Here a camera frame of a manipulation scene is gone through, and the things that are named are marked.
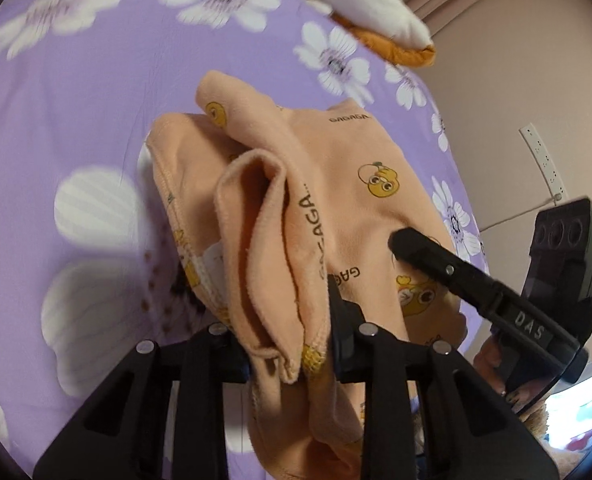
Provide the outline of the right hand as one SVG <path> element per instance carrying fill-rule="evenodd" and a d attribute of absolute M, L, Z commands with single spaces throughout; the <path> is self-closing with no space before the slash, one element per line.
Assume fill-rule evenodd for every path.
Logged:
<path fill-rule="evenodd" d="M 499 367 L 502 362 L 502 351 L 497 338 L 490 336 L 482 345 L 474 357 L 474 369 L 488 382 L 496 393 L 509 405 L 515 413 L 524 408 L 520 419 L 528 422 L 531 418 L 548 420 L 549 412 L 546 409 L 546 399 L 550 396 L 548 385 L 550 378 L 532 379 L 518 388 L 510 391 L 506 389 L 504 380 L 499 375 Z"/>

